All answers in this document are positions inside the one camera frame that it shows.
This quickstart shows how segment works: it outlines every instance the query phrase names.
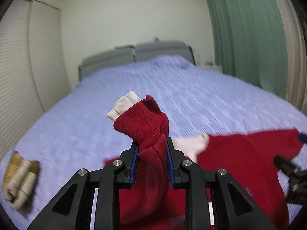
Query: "bed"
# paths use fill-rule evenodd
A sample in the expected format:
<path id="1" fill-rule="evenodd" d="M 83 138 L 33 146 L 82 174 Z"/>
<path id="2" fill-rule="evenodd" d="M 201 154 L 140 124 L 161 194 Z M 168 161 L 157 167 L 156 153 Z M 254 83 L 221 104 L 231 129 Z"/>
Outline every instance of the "bed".
<path id="1" fill-rule="evenodd" d="M 179 44 L 181 47 L 167 43 L 168 48 L 163 47 L 164 43 L 154 44 L 85 60 L 80 66 L 81 82 L 77 88 L 45 113 L 4 156 L 0 162 L 1 177 L 13 150 L 26 159 L 41 162 L 30 214 L 10 208 L 0 194 L 3 209 L 19 230 L 27 229 L 77 170 L 100 169 L 103 159 L 130 147 L 131 139 L 116 132 L 106 114 L 118 98 L 131 90 L 141 98 L 146 94 L 155 98 L 169 118 L 170 137 L 285 127 L 307 131 L 307 117 L 276 95 L 235 77 L 199 69 L 191 63 L 193 56 L 183 43 Z M 294 161 L 306 169 L 306 157 L 307 147 L 303 146 Z M 286 193 L 287 178 L 281 173 L 278 176 Z M 300 206 L 288 208 L 292 221 Z"/>

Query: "brown and white folded cloth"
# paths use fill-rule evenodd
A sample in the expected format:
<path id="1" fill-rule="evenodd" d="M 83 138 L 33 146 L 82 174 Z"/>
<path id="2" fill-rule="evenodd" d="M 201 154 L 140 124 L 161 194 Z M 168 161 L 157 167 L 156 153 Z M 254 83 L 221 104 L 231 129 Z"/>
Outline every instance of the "brown and white folded cloth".
<path id="1" fill-rule="evenodd" d="M 39 170 L 39 161 L 23 159 L 17 151 L 13 152 L 2 182 L 4 199 L 12 208 L 31 211 Z"/>

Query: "white nightstand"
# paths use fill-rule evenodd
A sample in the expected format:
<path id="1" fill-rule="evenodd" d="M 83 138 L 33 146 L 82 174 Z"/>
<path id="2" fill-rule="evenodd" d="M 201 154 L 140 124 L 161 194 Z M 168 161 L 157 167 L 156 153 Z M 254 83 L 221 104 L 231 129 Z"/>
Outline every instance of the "white nightstand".
<path id="1" fill-rule="evenodd" d="M 204 70 L 212 70 L 212 71 L 216 71 L 216 72 L 219 72 L 219 73 L 223 72 L 223 68 L 220 67 L 220 66 L 216 66 L 216 65 L 213 65 L 213 66 L 199 66 L 199 68 L 204 69 Z"/>

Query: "triangular cutout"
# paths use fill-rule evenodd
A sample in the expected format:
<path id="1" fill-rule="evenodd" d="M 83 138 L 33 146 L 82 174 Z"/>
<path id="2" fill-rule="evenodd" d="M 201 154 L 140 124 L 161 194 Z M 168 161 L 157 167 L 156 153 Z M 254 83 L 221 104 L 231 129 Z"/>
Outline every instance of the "triangular cutout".
<path id="1" fill-rule="evenodd" d="M 228 184 L 228 190 L 234 206 L 234 212 L 237 216 L 249 213 L 253 210 L 252 206 L 245 200 L 243 195 L 232 184 Z"/>
<path id="2" fill-rule="evenodd" d="M 54 204 L 52 211 L 63 215 L 69 215 L 77 187 L 78 185 L 76 183 L 72 184 Z"/>

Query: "green curtain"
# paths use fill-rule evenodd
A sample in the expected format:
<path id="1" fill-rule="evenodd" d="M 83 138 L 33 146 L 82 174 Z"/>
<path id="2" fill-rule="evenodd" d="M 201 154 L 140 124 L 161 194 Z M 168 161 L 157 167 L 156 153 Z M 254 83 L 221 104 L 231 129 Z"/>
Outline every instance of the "green curtain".
<path id="1" fill-rule="evenodd" d="M 285 98 L 287 43 L 275 0 L 207 0 L 224 73 Z"/>

